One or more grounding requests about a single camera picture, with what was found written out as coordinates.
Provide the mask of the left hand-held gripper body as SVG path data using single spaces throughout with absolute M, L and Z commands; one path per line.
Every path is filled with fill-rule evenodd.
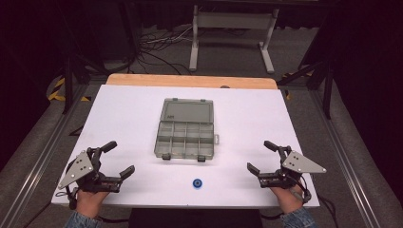
M 82 151 L 67 166 L 67 171 L 59 182 L 58 188 L 67 188 L 75 182 L 83 191 L 118 193 L 122 180 L 106 177 L 100 172 L 100 158 L 103 152 L 104 150 L 100 147 Z

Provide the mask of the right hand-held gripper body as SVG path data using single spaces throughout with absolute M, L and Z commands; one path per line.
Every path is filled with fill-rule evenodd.
M 280 187 L 288 189 L 299 183 L 304 173 L 323 174 L 327 169 L 308 159 L 290 146 L 278 146 L 280 169 L 275 173 L 262 173 L 259 183 L 262 188 Z

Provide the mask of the clear plastic compartment box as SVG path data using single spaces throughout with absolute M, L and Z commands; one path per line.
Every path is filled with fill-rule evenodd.
M 216 144 L 218 136 L 211 100 L 164 100 L 154 146 L 157 158 L 205 162 L 214 158 Z

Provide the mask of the person's left hand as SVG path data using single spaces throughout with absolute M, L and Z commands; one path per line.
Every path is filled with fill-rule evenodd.
M 95 219 L 101 210 L 104 199 L 108 195 L 108 192 L 92 193 L 79 190 L 76 211 L 90 219 Z

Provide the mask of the person's right hand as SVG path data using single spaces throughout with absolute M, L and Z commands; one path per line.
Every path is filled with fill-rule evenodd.
M 284 214 L 290 214 L 303 206 L 303 202 L 297 197 L 303 193 L 299 186 L 294 186 L 291 189 L 271 187 L 270 190 L 277 197 L 279 208 Z

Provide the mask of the yellow black floor tape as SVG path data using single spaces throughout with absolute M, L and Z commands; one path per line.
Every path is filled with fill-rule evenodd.
M 62 101 L 64 102 L 66 100 L 66 97 L 63 95 L 59 94 L 60 89 L 62 86 L 65 84 L 65 78 L 61 77 L 57 83 L 55 84 L 54 88 L 51 90 L 50 94 L 48 95 L 48 99 L 50 101 L 56 100 L 56 101 Z
M 286 79 L 286 78 L 288 78 L 288 77 L 291 77 L 293 74 L 294 74 L 294 73 L 285 73 L 285 74 L 283 74 L 283 75 L 281 76 L 281 79 Z M 306 79 L 309 79 L 309 78 L 312 77 L 312 75 L 313 75 L 313 71 L 303 74 L 302 76 L 299 77 L 299 79 L 305 79 L 305 78 L 306 78 Z M 285 89 L 284 92 L 285 92 L 285 98 L 286 98 L 286 100 L 288 100 L 288 101 L 291 100 L 292 96 L 291 96 L 290 91 L 289 91 L 288 89 Z

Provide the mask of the black metal stand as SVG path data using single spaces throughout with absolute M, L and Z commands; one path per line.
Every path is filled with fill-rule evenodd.
M 64 55 L 64 78 L 65 78 L 65 108 L 63 113 L 67 114 L 72 108 L 73 98 L 73 78 L 76 78 L 79 84 L 87 84 L 90 80 L 89 70 L 87 67 L 93 68 L 102 75 L 109 76 L 111 72 L 104 66 L 95 64 L 88 60 L 76 50 L 70 50 Z
M 324 83 L 323 98 L 322 98 L 322 110 L 325 117 L 330 120 L 330 105 L 331 95 L 333 88 L 334 70 L 332 69 L 329 61 L 317 62 L 312 65 L 303 67 L 294 73 L 286 73 L 285 77 L 282 77 L 277 81 L 278 86 L 286 86 L 294 80 L 311 73 L 312 76 L 307 81 L 306 86 L 309 90 L 317 90 L 321 83 Z

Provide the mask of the white metal stand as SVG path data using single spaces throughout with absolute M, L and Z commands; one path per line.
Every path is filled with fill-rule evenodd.
M 269 54 L 269 44 L 278 20 L 279 9 L 271 13 L 234 13 L 206 12 L 195 5 L 193 7 L 192 46 L 189 69 L 196 71 L 199 55 L 199 28 L 204 29 L 261 29 L 266 31 L 265 39 L 259 42 L 259 51 L 268 74 L 274 74 L 275 69 Z

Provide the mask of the aluminium floor rail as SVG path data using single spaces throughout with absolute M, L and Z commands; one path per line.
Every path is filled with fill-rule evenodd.
M 52 102 L 0 172 L 0 228 L 13 228 L 42 178 L 87 85 L 77 85 L 66 114 Z
M 344 176 L 345 180 L 347 181 L 349 189 L 355 200 L 355 204 L 357 205 L 357 208 L 366 224 L 366 227 L 367 228 L 380 228 L 380 223 L 374 213 L 374 210 L 373 210 L 371 204 L 368 201 L 368 198 L 364 192 L 363 186 L 362 186 L 351 162 L 348 159 L 348 156 L 341 143 L 340 138 L 338 137 L 336 129 L 335 129 L 332 121 L 327 118 L 327 116 L 325 115 L 325 113 L 322 109 L 322 101 L 320 99 L 318 92 L 310 91 L 309 94 L 316 106 L 316 109 L 319 113 L 320 118 L 324 122 L 324 125 L 325 125 L 325 128 L 326 128 L 328 134 L 330 135 L 332 144 L 333 144 L 334 148 L 336 149 L 335 156 L 336 156 L 337 162 L 339 163 L 343 176 Z

